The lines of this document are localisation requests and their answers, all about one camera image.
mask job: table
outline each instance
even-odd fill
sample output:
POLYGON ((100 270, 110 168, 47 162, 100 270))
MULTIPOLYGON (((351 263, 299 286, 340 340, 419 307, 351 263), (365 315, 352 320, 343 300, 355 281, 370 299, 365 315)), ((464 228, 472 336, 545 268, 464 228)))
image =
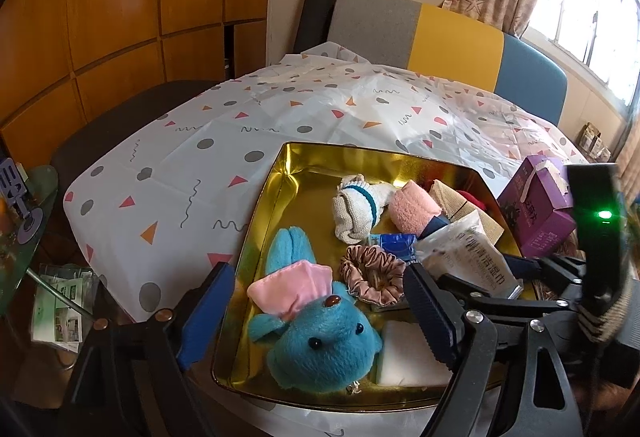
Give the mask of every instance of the table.
POLYGON ((40 287, 46 289, 67 306, 93 320, 94 317, 90 312, 60 294, 29 267, 53 210, 58 193, 58 173, 53 166, 43 165, 29 170, 27 175, 29 176, 26 183, 27 188, 34 197, 35 205, 42 208, 43 218, 37 232, 27 243, 20 245, 15 233, 0 239, 0 315, 5 314, 22 277, 28 275, 40 287))

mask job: purple box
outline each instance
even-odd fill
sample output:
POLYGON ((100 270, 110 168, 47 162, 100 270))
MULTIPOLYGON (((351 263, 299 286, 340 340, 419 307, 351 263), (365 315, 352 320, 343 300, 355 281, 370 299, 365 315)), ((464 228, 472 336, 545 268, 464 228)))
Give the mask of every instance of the purple box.
POLYGON ((560 159, 530 155, 498 197, 498 205, 523 257, 550 255, 575 229, 571 215, 574 204, 568 188, 564 193, 561 190, 564 184, 566 169, 560 159), (547 161, 558 169, 560 186, 548 168, 534 170, 547 161))

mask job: plush toy nose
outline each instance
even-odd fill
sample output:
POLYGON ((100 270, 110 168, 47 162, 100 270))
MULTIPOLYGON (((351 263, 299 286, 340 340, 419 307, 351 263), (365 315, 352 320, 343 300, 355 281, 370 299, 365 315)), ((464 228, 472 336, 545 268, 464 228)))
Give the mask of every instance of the plush toy nose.
POLYGON ((327 296, 327 299, 324 300, 325 307, 333 307, 334 305, 338 305, 338 303, 340 303, 340 296, 338 296, 337 294, 327 296))

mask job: blue stuffed animal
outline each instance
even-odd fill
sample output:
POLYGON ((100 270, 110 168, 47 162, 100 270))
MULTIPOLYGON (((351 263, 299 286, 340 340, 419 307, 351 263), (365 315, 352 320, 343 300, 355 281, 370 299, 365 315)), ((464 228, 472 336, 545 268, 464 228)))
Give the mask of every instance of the blue stuffed animal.
POLYGON ((252 341, 278 336, 267 365, 282 388, 343 390, 367 375, 382 349, 345 285, 331 279, 331 268, 316 264, 306 233, 290 227, 271 244, 265 278, 247 290, 258 307, 272 312, 255 315, 248 334, 252 341))

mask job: rolled pink towel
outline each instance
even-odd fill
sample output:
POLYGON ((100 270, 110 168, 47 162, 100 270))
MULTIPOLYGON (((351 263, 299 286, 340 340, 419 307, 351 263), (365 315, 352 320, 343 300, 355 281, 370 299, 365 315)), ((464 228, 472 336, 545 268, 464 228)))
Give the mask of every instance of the rolled pink towel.
POLYGON ((413 181, 398 190, 389 203, 389 215, 396 227, 405 234, 420 237, 424 228, 442 208, 433 198, 413 181))

